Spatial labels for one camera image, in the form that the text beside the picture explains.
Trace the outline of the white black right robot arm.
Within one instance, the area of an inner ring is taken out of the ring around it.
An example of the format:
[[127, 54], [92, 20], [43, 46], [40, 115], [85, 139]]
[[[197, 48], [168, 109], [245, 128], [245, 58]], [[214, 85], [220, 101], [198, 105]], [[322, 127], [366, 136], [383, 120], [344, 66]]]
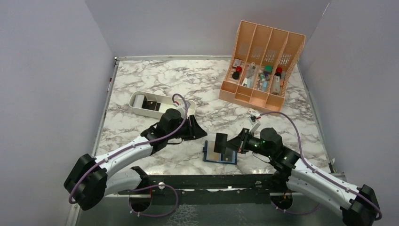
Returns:
[[271, 179], [276, 191], [287, 188], [306, 195], [342, 216], [347, 226], [370, 226], [379, 217], [379, 204], [371, 187], [350, 184], [303, 161], [299, 153], [283, 145], [282, 137], [273, 128], [261, 130], [259, 138], [243, 129], [226, 142], [226, 147], [269, 158], [276, 170]]

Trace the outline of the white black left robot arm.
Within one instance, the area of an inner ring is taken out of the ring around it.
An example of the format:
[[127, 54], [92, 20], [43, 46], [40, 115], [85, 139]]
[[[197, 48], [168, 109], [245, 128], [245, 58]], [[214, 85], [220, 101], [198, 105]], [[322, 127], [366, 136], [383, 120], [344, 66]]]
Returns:
[[171, 139], [195, 140], [207, 136], [194, 115], [181, 115], [167, 109], [159, 122], [141, 132], [133, 141], [103, 155], [82, 155], [64, 182], [69, 193], [68, 202], [82, 210], [96, 206], [110, 190], [111, 178], [129, 164], [151, 156], [168, 145]]

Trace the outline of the blue leather card holder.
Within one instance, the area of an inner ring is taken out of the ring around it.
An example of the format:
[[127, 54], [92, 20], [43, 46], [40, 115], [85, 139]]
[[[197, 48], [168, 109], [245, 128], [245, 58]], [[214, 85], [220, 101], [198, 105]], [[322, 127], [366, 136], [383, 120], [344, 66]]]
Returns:
[[237, 152], [226, 148], [225, 153], [215, 151], [215, 142], [206, 140], [203, 146], [203, 161], [237, 165]]

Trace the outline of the plain black card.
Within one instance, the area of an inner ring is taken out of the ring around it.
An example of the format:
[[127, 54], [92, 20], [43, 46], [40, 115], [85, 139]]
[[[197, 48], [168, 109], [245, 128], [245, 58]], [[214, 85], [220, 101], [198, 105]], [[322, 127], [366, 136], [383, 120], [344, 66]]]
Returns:
[[224, 133], [216, 133], [214, 142], [214, 152], [225, 154], [228, 135]]

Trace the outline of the gold credit card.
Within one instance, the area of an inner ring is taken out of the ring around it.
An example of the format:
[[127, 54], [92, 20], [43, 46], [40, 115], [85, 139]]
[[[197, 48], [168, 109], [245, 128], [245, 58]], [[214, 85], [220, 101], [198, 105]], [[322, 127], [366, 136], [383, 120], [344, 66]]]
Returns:
[[220, 161], [221, 154], [215, 152], [215, 142], [208, 141], [207, 143], [207, 153], [206, 160], [208, 161]]

